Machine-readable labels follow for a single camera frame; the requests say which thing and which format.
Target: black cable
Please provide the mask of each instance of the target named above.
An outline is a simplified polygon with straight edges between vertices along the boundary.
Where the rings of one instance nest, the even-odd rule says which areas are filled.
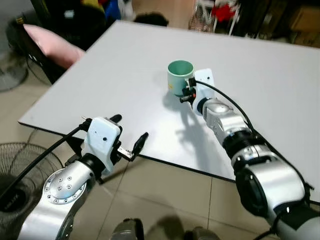
[[[12,167],[14,166],[14,163],[16,162],[19,154],[20,154],[23,150],[25,150],[26,147],[29,145],[29,143],[30,143],[30,141],[31,141],[31,138],[32,138],[33,135],[36,133],[36,131],[37,131],[37,129],[34,129],[34,130],[30,133],[30,135],[29,135],[28,140],[26,141],[26,143],[23,145],[23,147],[22,147],[22,148],[16,153],[16,155],[14,156],[14,158],[13,158],[13,160],[12,160],[12,163],[11,163],[11,165],[10,165],[10,167],[9,167],[9,170],[8,170],[9,173],[11,172],[11,169],[12,169]]]
[[[226,98],[230,103],[232,103],[239,111],[240,113],[243,115],[243,117],[245,118],[246,122],[247,122],[247,125],[248,127],[253,130],[254,127],[249,119],[249,117],[247,116],[247,114],[245,113],[245,111],[243,111],[243,109],[235,102],[233,101],[228,95],[226,95],[224,92],[220,91],[218,88],[214,87],[214,86],[211,86],[210,84],[207,84],[205,82],[202,82],[202,81],[195,81],[197,84],[202,84],[202,85],[205,85],[207,86],[208,88],[211,88],[213,89],[214,91],[216,91],[217,93],[221,94],[224,98]]]
[[[45,82],[43,79],[38,77],[37,74],[35,74],[35,72],[31,69],[31,67],[29,65],[29,58],[27,56],[25,57],[25,60],[26,60],[26,65],[27,65],[29,71],[35,76],[35,78],[38,79],[40,82],[42,82],[44,85],[50,86],[51,84]]]
[[[260,234],[259,236],[257,236],[257,237],[256,237],[255,239],[253,239],[253,240],[263,239],[263,238],[269,236],[270,234],[273,234],[270,230],[265,231],[264,233]]]
[[[301,173],[298,171],[298,169],[296,169],[296,167],[293,166],[292,163],[290,163],[280,152],[278,152],[278,151],[274,148],[274,146],[272,146],[271,143],[269,143],[269,142],[265,139],[265,137],[263,137],[263,136],[253,127],[253,125],[252,125],[249,117],[248,117],[247,114],[245,113],[245,111],[244,111],[234,100],[232,100],[232,99],[231,99],[228,95],[226,95],[224,92],[222,92],[221,90],[217,89],[217,88],[214,87],[214,86],[211,86],[210,84],[207,84],[207,83],[202,82],[202,81],[195,81],[195,82],[196,82],[197,84],[202,84],[202,85],[207,86],[207,87],[210,88],[210,89],[213,89],[213,90],[216,91],[217,93],[221,94],[224,98],[226,98],[229,102],[231,102],[231,103],[241,112],[241,114],[243,115],[243,117],[244,117],[245,120],[247,121],[247,125],[248,125],[248,127],[251,129],[251,131],[252,131],[254,134],[256,134],[256,135],[258,135],[259,137],[261,137],[261,138],[264,140],[265,144],[268,146],[268,148],[269,148],[272,152],[274,152],[276,155],[278,155],[281,159],[283,159],[290,167],[292,167],[292,168],[296,171],[296,173],[297,173],[298,176],[300,177],[300,179],[301,179],[301,181],[302,181],[302,183],[303,183],[303,185],[304,185],[305,188],[306,188],[306,187],[307,187],[307,188],[310,187],[310,186],[305,182],[305,179],[303,178],[303,176],[301,175]]]
[[[294,169],[294,171],[296,172],[296,174],[299,176],[303,186],[304,186],[304,196],[303,198],[298,201],[296,204],[294,204],[293,206],[291,206],[292,208],[299,206],[300,204],[303,204],[304,202],[307,202],[308,204],[310,203],[310,189],[314,189],[312,186],[310,186],[308,183],[306,183],[304,177],[302,176],[302,174],[299,172],[299,170],[292,164],[290,163],[280,152],[278,152],[274,146],[271,145],[271,143],[269,143],[265,137],[263,137],[252,125],[249,117],[246,115],[245,111],[234,101],[232,100],[228,95],[226,95],[224,92],[222,92],[221,90],[217,89],[214,86],[211,86],[205,82],[202,81],[195,81],[198,84],[202,84],[204,86],[207,86],[210,89],[213,89],[214,91],[216,91],[217,93],[221,94],[224,98],[226,98],[229,102],[231,102],[243,115],[243,117],[245,118],[245,120],[247,121],[247,125],[248,127],[251,129],[252,133],[254,133],[256,136],[259,136],[260,138],[263,139],[263,141],[265,142],[265,144],[268,146],[268,148],[275,153],[276,155],[278,155],[284,162],[286,162],[291,168]],[[254,240],[260,240],[270,234],[276,234],[276,230],[277,230],[277,224],[280,220],[280,218],[286,213],[286,210],[282,210],[275,218],[275,220],[273,221],[272,226],[270,227],[270,229],[264,233],[262,233],[261,235],[257,236]]]
[[[5,195],[14,188],[21,180],[22,178],[30,172],[30,170],[37,165],[42,159],[44,159],[49,153],[51,153],[55,148],[57,148],[59,145],[61,145],[63,142],[65,142],[68,138],[73,136],[78,131],[83,130],[83,126],[78,126],[74,130],[72,130],[70,133],[65,135],[63,138],[55,142],[51,147],[49,147],[47,150],[45,150],[43,153],[41,153],[35,160],[33,160],[18,176],[17,178],[5,189],[5,191],[0,196],[0,202],[5,197]]]

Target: cardboard box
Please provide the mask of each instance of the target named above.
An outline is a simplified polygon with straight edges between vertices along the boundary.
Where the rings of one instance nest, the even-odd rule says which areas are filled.
[[[293,43],[320,48],[320,32],[298,32]]]
[[[320,32],[320,7],[300,7],[293,15],[290,28],[296,32]]]

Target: tabletop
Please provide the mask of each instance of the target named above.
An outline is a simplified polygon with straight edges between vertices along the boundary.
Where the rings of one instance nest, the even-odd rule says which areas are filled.
[[[230,159],[203,118],[168,92],[167,66],[177,59],[211,68],[215,86],[301,171],[315,187],[311,199],[320,202],[315,48],[117,21],[19,122],[67,134],[81,116],[121,114],[125,149],[148,132],[142,156],[234,180]]]

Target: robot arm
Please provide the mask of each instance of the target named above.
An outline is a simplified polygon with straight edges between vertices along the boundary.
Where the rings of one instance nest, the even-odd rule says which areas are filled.
[[[320,214],[306,203],[308,189],[296,169],[270,150],[268,144],[231,107],[212,98],[212,92],[196,81],[213,85],[210,69],[196,71],[185,97],[197,115],[225,149],[234,169],[241,203],[263,217],[271,233],[282,240],[315,240],[320,236]]]
[[[109,175],[122,158],[133,161],[148,133],[132,151],[120,147],[122,128],[109,119],[94,118],[84,139],[82,157],[54,172],[44,183],[42,196],[22,225],[18,240],[67,240],[76,212],[101,175]]]

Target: electric fan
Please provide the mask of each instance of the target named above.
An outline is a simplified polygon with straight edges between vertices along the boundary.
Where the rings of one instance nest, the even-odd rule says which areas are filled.
[[[0,92],[19,86],[28,76],[25,57],[10,52],[0,57]]]
[[[0,194],[45,150],[24,142],[0,144]],[[0,239],[18,238],[24,220],[41,198],[45,180],[62,167],[58,157],[49,153],[1,200]]]

